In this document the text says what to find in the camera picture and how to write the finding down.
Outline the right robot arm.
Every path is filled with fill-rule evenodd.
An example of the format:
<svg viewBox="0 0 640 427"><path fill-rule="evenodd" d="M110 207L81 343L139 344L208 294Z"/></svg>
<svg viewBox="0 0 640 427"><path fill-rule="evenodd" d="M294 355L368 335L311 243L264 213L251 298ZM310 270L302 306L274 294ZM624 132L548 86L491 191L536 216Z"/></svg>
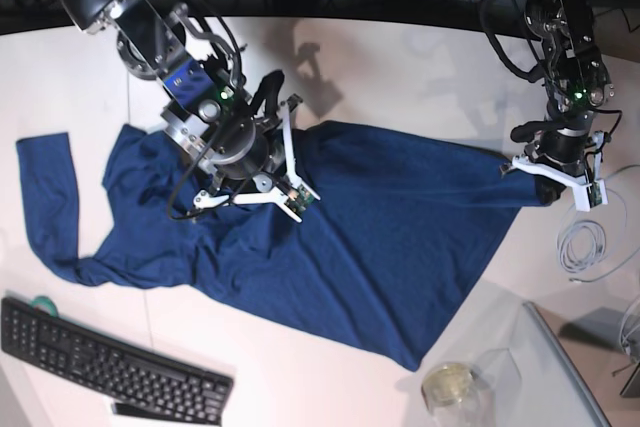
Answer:
<svg viewBox="0 0 640 427"><path fill-rule="evenodd" d="M189 218L230 205L273 204L295 221L319 195L297 173L292 112L301 98L280 95L284 75L267 74L247 91L240 47L214 33L185 2L160 12L151 0L59 0L73 23L117 32L117 50L134 77L169 96L165 134L209 183Z"/></svg>

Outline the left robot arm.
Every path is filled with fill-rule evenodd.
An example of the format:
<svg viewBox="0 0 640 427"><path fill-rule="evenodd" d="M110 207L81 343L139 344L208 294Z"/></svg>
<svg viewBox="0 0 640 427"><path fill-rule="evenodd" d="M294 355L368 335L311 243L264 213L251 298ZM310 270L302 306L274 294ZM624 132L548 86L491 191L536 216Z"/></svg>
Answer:
<svg viewBox="0 0 640 427"><path fill-rule="evenodd" d="M619 109L608 109L614 85L594 36L594 14L588 0L524 0L514 2L520 27L528 43L534 66L517 67L504 51L489 23L489 10L496 0L482 0L479 20L484 34L501 63L516 77L542 83L546 114L511 130L512 142L523 145L522 154L508 167L535 177L543 200L552 202L570 190L574 207L588 212L608 202L601 176L603 151L617 130L594 130L594 119L623 117Z"/></svg>

